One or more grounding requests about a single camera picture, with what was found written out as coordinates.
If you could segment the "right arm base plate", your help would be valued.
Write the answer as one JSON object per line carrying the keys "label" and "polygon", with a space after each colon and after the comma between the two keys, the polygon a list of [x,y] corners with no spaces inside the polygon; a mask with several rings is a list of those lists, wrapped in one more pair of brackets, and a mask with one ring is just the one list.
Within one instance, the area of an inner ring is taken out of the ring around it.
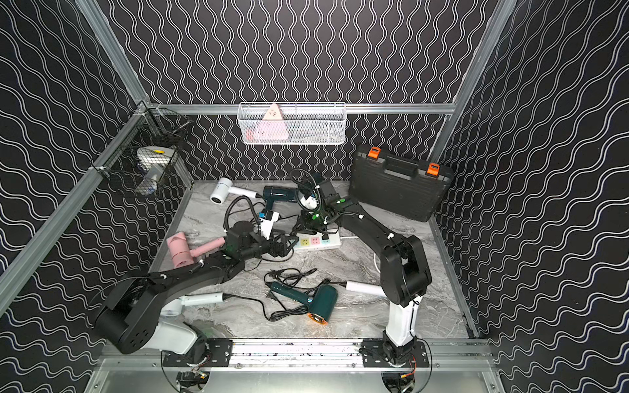
{"label": "right arm base plate", "polygon": [[425,343],[416,338],[403,346],[395,346],[387,338],[365,339],[359,354],[365,368],[429,368],[431,365]]}

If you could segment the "white multicolour power strip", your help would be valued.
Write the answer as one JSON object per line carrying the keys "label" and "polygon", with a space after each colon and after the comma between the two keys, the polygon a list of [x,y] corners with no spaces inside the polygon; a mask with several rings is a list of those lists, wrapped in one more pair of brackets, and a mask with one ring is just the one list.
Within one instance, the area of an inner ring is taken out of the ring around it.
{"label": "white multicolour power strip", "polygon": [[299,241],[294,247],[295,252],[315,252],[338,249],[341,246],[339,234],[298,234]]}

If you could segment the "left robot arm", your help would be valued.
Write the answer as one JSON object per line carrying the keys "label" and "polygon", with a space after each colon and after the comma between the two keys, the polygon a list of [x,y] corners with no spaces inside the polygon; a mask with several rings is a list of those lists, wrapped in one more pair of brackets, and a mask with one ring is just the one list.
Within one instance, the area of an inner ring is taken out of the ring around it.
{"label": "left robot arm", "polygon": [[281,248],[273,237],[265,238],[250,222],[240,221],[202,261],[143,277],[133,273],[116,284],[98,309],[93,328],[122,354],[156,349],[199,364],[207,357],[206,336],[188,325],[162,322],[162,310],[181,296],[226,283],[244,270],[247,260]]}

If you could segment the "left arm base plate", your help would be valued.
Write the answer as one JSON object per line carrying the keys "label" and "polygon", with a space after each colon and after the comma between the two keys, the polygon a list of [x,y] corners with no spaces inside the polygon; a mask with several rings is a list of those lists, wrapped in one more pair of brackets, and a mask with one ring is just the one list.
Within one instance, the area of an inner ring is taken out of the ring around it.
{"label": "left arm base plate", "polygon": [[195,343],[184,355],[165,352],[162,364],[170,368],[212,368],[228,367],[232,356],[234,342],[229,339],[207,338],[204,342]]}

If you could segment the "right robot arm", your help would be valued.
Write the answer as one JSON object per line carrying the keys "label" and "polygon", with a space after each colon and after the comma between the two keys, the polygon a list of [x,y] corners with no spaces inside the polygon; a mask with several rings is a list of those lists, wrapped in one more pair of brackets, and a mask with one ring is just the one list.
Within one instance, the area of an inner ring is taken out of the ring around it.
{"label": "right robot arm", "polygon": [[296,181],[296,186],[299,202],[315,199],[315,207],[303,210],[316,217],[316,224],[352,232],[380,259],[380,287],[390,301],[382,358],[402,365],[414,350],[419,304],[432,283],[424,245],[414,235],[405,237],[381,224],[356,199],[340,196],[329,180],[310,177]]}

